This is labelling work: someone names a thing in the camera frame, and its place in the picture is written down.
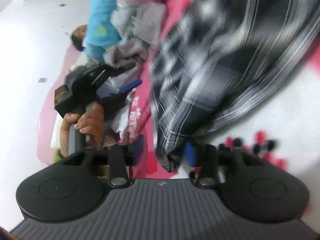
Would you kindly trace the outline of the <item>person's left hand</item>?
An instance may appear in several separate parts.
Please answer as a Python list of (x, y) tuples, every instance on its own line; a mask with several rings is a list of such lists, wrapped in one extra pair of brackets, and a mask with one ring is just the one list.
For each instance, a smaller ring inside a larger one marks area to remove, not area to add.
[(90, 135), (92, 146), (100, 148), (103, 136), (104, 110), (99, 104), (95, 104), (92, 110), (83, 115), (67, 113), (60, 127), (60, 152), (63, 157), (68, 154), (69, 129), (71, 126), (81, 134)]

